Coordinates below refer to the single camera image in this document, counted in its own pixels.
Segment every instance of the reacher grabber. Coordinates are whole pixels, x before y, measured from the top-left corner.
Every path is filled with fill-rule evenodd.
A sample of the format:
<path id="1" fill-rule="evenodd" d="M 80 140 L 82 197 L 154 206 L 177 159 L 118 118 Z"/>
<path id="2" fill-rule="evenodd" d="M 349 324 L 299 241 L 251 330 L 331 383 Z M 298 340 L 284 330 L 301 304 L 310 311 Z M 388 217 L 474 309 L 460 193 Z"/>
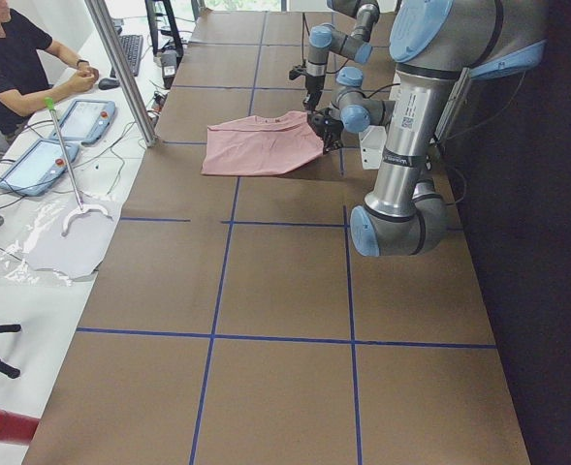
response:
<path id="1" fill-rule="evenodd" d="M 59 126 L 59 119 L 56 115 L 56 109 L 54 109 L 54 101 L 50 97 L 46 97 L 45 99 L 46 106 L 50 111 L 50 117 L 52 118 L 52 123 L 54 124 L 54 130 L 59 138 L 59 143 L 61 144 L 61 153 L 63 154 L 63 161 L 65 162 L 66 167 L 68 168 L 68 174 L 70 175 L 70 181 L 72 182 L 72 189 L 74 190 L 74 196 L 76 197 L 76 202 L 78 206 L 74 208 L 67 216 L 63 219 L 63 229 L 61 231 L 61 235 L 65 237 L 69 230 L 70 230 L 70 223 L 75 218 L 82 216 L 89 211 L 99 211 L 103 215 L 112 219 L 109 215 L 109 211 L 106 210 L 103 206 L 97 203 L 84 203 L 82 201 L 82 197 L 80 196 L 79 186 L 76 183 L 76 179 L 74 178 L 74 170 L 72 169 L 72 162 L 70 157 L 68 156 L 68 151 L 65 146 L 65 140 L 63 140 L 63 135 L 61 134 L 61 128 Z"/>

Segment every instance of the brown table surface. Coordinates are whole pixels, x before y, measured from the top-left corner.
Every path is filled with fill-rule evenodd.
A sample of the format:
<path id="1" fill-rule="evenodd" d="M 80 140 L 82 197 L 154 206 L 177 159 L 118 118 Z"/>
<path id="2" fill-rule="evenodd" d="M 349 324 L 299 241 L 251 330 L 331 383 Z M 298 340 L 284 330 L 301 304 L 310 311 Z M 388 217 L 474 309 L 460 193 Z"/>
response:
<path id="1" fill-rule="evenodd" d="M 301 109 L 300 40 L 301 14 L 198 21 L 24 464 L 528 463 L 455 211 L 426 255 L 358 255 L 351 135 L 284 176 L 200 175 L 207 125 Z"/>

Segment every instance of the dark curtain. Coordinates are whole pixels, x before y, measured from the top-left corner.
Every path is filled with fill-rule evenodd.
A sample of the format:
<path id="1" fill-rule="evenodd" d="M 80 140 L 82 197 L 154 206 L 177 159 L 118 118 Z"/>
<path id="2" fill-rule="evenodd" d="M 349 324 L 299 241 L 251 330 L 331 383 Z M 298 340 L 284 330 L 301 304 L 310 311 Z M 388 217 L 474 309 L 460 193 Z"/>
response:
<path id="1" fill-rule="evenodd" d="M 571 1 L 553 2 L 547 38 L 510 106 L 446 157 L 468 181 L 460 216 L 532 465 L 571 465 Z M 520 79 L 477 84 L 455 132 Z"/>

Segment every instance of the transparent plastic sheet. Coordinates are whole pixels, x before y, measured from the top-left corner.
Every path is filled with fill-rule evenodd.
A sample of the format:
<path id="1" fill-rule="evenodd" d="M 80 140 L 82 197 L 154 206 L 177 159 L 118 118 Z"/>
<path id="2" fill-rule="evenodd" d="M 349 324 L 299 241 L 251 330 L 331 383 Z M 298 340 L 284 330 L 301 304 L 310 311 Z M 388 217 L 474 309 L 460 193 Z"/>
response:
<path id="1" fill-rule="evenodd" d="M 67 275 L 55 270 L 35 270 L 24 259 L 25 253 L 37 244 L 41 233 L 47 231 L 61 214 L 67 201 L 66 196 L 57 197 L 37 207 L 33 221 L 24 225 L 15 241 L 6 246 L 5 252 L 1 254 L 0 264 L 4 279 L 19 285 L 72 286 L 73 280 Z"/>
<path id="2" fill-rule="evenodd" d="M 105 217 L 101 213 L 87 213 L 77 217 L 71 223 L 68 235 L 62 237 L 61 223 L 69 211 L 77 206 L 75 199 L 71 196 L 60 196 L 43 202 L 36 207 L 32 221 L 24 225 L 14 242 L 5 247 L 0 259 L 3 277 L 20 285 L 68 287 L 74 280 L 88 279 L 93 275 L 101 260 L 94 256 L 104 258 L 119 220 L 121 204 L 87 196 L 83 196 L 83 200 L 85 203 L 102 204 L 111 217 Z M 94 221 L 97 222 L 96 228 L 91 226 L 89 229 L 87 223 L 93 224 Z M 46 254 L 42 258 L 42 250 L 48 248 L 52 250 L 49 254 L 54 258 L 52 262 Z M 81 271 L 76 271 L 73 262 L 82 260 L 86 263 L 80 263 Z M 47 266 L 46 263 L 60 265 Z"/>

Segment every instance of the green handle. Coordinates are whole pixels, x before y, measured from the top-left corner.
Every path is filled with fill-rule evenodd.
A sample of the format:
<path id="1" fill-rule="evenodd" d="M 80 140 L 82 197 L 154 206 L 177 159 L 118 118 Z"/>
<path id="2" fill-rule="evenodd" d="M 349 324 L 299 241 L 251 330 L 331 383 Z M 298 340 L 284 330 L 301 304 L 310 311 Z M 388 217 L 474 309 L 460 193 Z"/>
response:
<path id="1" fill-rule="evenodd" d="M 44 102 L 46 102 L 46 106 L 50 111 L 54 111 L 54 101 L 51 97 L 44 97 Z"/>

